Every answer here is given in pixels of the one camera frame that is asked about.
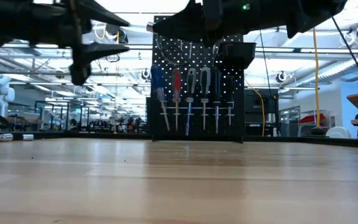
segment screwdriver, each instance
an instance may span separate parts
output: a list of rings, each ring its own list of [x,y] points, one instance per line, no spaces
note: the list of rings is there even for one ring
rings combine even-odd
[[[218,68],[213,69],[213,82],[214,82],[214,101],[215,105],[215,128],[216,134],[219,132],[219,105],[221,104],[221,72]]]
[[[176,128],[178,131],[178,115],[179,115],[179,102],[180,102],[180,71],[179,69],[174,69],[172,72],[172,89],[173,89],[173,98],[172,101],[175,103],[175,121]]]
[[[201,69],[201,92],[203,94],[203,98],[201,99],[201,102],[203,103],[203,130],[205,130],[205,117],[207,114],[205,113],[205,106],[208,103],[208,91],[209,86],[211,84],[211,69],[208,67],[204,67]]]
[[[234,116],[231,114],[231,110],[234,107],[234,77],[232,75],[229,75],[227,77],[226,82],[226,93],[227,93],[227,103],[229,104],[229,126],[231,126],[231,117]]]
[[[190,128],[190,115],[191,115],[191,103],[194,102],[193,94],[196,88],[197,70],[195,68],[189,69],[187,73],[187,98],[186,102],[189,103],[187,111],[187,123],[186,123],[186,135],[189,135]]]
[[[169,131],[169,122],[167,116],[167,109],[165,107],[165,93],[164,93],[164,80],[163,80],[163,73],[159,66],[152,65],[150,69],[152,75],[152,86],[154,87],[155,91],[157,92],[157,99],[161,102],[162,112],[165,118],[165,124],[167,125],[167,130]]]

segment white robot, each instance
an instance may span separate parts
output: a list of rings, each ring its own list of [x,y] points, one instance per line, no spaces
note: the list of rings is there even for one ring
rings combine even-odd
[[[15,99],[15,90],[9,87],[11,78],[7,75],[0,75],[0,115],[6,116],[8,102]]]

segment wooden table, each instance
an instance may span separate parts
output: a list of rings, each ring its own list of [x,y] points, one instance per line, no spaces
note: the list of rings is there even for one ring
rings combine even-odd
[[[358,149],[297,143],[0,143],[2,223],[358,223]]]

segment green light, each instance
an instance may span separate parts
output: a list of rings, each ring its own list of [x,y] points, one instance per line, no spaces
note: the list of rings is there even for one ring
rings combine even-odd
[[[243,10],[249,10],[249,9],[250,9],[249,4],[243,5],[243,6],[242,6],[242,9],[243,9]]]

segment pegboard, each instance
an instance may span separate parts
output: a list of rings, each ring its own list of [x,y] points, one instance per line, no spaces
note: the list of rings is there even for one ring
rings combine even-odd
[[[154,22],[158,22],[165,19],[164,16],[155,16]],[[242,35],[232,35],[223,38],[223,42],[243,42]],[[208,103],[206,104],[206,129],[203,130],[203,104],[201,99],[201,82],[200,75],[203,67],[209,67],[212,69],[214,60],[213,47],[204,47],[202,44],[187,42],[178,39],[166,38],[163,36],[153,36],[153,56],[152,63],[158,65],[163,70],[163,78],[165,81],[165,100],[167,106],[168,120],[170,124],[170,131],[168,132],[164,116],[162,114],[161,103],[157,100],[157,93],[152,86],[151,107],[148,112],[150,118],[150,133],[153,135],[161,136],[185,136],[186,122],[187,122],[187,108],[188,103],[186,97],[188,97],[186,78],[189,69],[195,68],[197,71],[197,84],[195,86],[195,93],[193,95],[194,102],[192,103],[193,114],[190,116],[190,130],[189,136],[242,136],[244,134],[244,71],[235,69],[225,69],[221,74],[221,104],[219,106],[219,128],[216,134],[215,128],[215,105],[213,104],[213,75],[211,73],[211,85],[209,87]],[[175,102],[173,101],[173,81],[172,72],[174,69],[180,69],[181,73],[181,92],[178,115],[178,131],[175,127]],[[229,125],[228,115],[228,93],[226,91],[226,83],[228,76],[233,75],[235,82],[234,88],[234,107],[231,111],[232,124]]]

